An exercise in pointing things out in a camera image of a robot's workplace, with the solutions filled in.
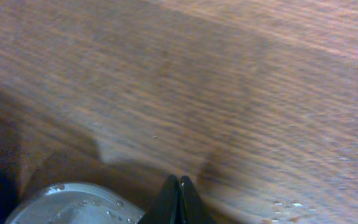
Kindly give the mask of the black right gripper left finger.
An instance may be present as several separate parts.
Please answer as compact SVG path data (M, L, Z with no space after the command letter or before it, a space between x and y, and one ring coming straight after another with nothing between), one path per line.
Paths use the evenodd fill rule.
M153 205L137 224L175 224L179 199L179 181L169 175L162 185Z

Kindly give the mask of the grey white plate bottom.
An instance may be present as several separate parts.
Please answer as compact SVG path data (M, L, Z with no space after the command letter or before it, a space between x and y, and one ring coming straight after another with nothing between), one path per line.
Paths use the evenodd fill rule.
M143 210L105 187L65 182L22 202L5 224L136 224L143 215Z

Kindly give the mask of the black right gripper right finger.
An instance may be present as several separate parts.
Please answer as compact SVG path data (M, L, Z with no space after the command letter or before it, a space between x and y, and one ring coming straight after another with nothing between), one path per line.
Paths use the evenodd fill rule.
M179 220L182 224L216 224L188 176L180 179Z

